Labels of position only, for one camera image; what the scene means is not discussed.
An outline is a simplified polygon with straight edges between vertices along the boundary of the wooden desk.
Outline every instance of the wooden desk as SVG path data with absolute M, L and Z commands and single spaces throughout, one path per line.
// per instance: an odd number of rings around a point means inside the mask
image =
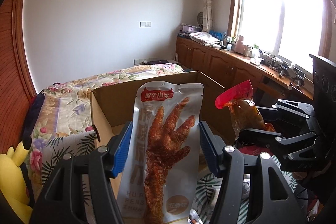
M 266 65 L 255 66 L 250 63 L 250 58 L 236 52 L 203 46 L 181 37 L 177 38 L 176 52 L 182 65 L 205 73 L 226 88 L 250 79 L 254 88 L 259 88 L 274 97 L 285 99 L 288 95 L 291 79 L 280 78 L 276 71 Z M 266 85 L 264 77 L 283 87 L 283 92 Z M 313 93 L 305 87 L 302 86 L 296 91 L 308 100 L 313 100 Z

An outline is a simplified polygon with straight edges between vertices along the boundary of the yellow plush toy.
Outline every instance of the yellow plush toy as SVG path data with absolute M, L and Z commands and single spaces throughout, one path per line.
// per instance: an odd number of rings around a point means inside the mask
M 28 206 L 29 197 L 26 183 L 20 169 L 29 150 L 25 150 L 22 142 L 8 149 L 7 154 L 0 155 L 0 190 L 17 216 L 28 224 L 33 209 Z

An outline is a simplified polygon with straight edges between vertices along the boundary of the chicken feet snack bag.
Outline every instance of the chicken feet snack bag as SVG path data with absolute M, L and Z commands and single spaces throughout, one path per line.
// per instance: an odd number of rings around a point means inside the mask
M 223 92 L 215 101 L 218 109 L 229 107 L 236 139 L 238 139 L 240 131 L 246 128 L 275 132 L 270 123 L 264 122 L 252 96 L 253 88 L 250 80 L 247 80 Z
M 117 202 L 123 218 L 188 222 L 200 150 L 203 85 L 148 82 L 138 89 Z

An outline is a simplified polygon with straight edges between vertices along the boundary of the blue gripper pad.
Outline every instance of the blue gripper pad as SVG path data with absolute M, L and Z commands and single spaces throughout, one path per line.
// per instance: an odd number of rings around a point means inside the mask
M 220 136 L 214 135 L 206 121 L 199 123 L 201 130 L 201 148 L 207 161 L 209 170 L 220 178 L 224 169 L 223 148 L 226 146 Z
M 120 134 L 112 137 L 109 141 L 109 153 L 113 158 L 113 168 L 110 171 L 112 178 L 116 178 L 118 174 L 124 170 L 131 141 L 132 128 L 133 122 L 126 122 Z

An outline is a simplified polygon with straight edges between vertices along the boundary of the cabinet door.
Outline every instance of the cabinet door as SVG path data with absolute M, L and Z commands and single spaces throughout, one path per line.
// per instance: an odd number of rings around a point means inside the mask
M 190 54 L 189 42 L 185 42 L 184 40 L 177 39 L 176 52 L 178 53 L 179 63 L 189 68 L 187 64 L 187 58 L 188 58 L 188 55 Z
M 224 54 L 209 53 L 207 73 L 210 78 L 225 88 L 231 87 L 232 82 L 232 59 L 225 58 Z
M 187 52 L 187 60 L 185 66 L 187 68 L 191 68 L 191 60 L 193 59 L 193 48 L 189 45 L 188 52 Z
M 256 91 L 256 89 L 258 88 L 258 85 L 261 81 L 262 74 L 256 72 L 253 69 L 248 68 L 244 64 L 238 64 L 237 63 L 235 67 L 236 67 L 235 68 L 236 73 L 235 73 L 235 77 L 234 77 L 232 86 L 238 85 L 241 82 L 244 82 L 246 80 L 250 80 L 254 91 Z
M 202 45 L 192 45 L 193 48 L 193 56 L 191 61 L 191 68 L 194 70 L 199 70 L 201 72 L 205 72 L 205 57 L 207 55 L 206 46 Z

